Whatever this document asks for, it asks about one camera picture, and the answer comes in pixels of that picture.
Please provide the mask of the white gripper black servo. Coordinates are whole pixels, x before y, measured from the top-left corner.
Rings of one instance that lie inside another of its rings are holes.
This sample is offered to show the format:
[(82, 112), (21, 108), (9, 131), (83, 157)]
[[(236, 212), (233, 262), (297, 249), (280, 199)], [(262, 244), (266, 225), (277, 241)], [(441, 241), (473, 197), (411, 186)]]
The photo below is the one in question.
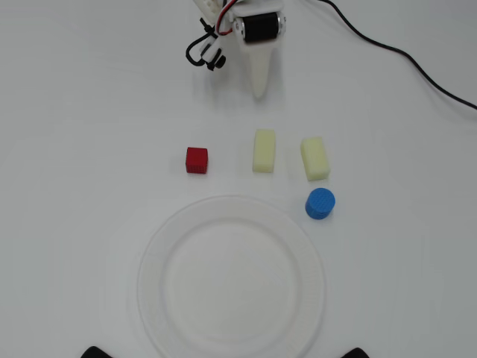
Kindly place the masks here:
[(246, 44), (244, 59), (250, 89), (262, 100), (280, 83), (280, 41), (285, 28), (284, 1), (238, 1), (231, 7), (234, 31)]

